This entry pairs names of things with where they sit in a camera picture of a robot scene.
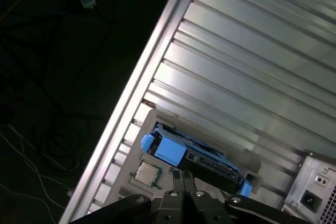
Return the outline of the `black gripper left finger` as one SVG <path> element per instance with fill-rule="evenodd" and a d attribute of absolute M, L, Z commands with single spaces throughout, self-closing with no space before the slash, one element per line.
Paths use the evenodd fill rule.
<path fill-rule="evenodd" d="M 133 194 L 72 223 L 182 223 L 185 187 L 183 173 L 173 171 L 173 188 L 150 199 Z"/>

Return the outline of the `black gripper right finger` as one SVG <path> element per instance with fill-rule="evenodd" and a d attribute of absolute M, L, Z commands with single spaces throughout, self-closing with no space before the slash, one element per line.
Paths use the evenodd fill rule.
<path fill-rule="evenodd" d="M 241 195 L 233 195 L 221 202 L 206 191 L 196 188 L 192 173 L 183 172 L 186 196 L 190 199 L 190 213 L 196 223 L 308 223 Z"/>

